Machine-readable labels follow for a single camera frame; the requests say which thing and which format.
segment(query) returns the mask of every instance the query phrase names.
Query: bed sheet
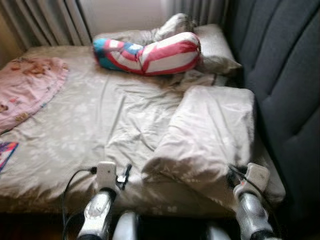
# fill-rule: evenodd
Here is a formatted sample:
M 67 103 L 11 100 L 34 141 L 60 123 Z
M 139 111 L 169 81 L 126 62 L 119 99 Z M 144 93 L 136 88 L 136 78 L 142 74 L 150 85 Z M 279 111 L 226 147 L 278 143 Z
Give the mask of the bed sheet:
M 132 164 L 125 191 L 118 191 L 115 200 L 116 213 L 233 214 L 182 183 L 141 179 L 145 161 L 182 99 L 185 87 L 178 86 L 176 78 L 101 69 L 90 47 L 37 47 L 24 57 L 60 57 L 69 64 L 70 73 L 45 108 L 0 136 L 0 141 L 19 142 L 0 172 L 0 212 L 59 213 L 62 192 L 77 169 L 114 161 L 118 174 Z M 95 176 L 79 174 L 66 199 L 68 210 L 85 207 L 96 187 Z

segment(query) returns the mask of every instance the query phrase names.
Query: pink cloth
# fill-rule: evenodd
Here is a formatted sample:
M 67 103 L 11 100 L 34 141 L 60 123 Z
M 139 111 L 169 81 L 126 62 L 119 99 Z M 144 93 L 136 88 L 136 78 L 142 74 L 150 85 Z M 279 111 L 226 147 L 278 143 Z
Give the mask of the pink cloth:
M 18 58 L 0 71 L 0 134 L 28 119 L 65 83 L 69 68 L 59 58 Z

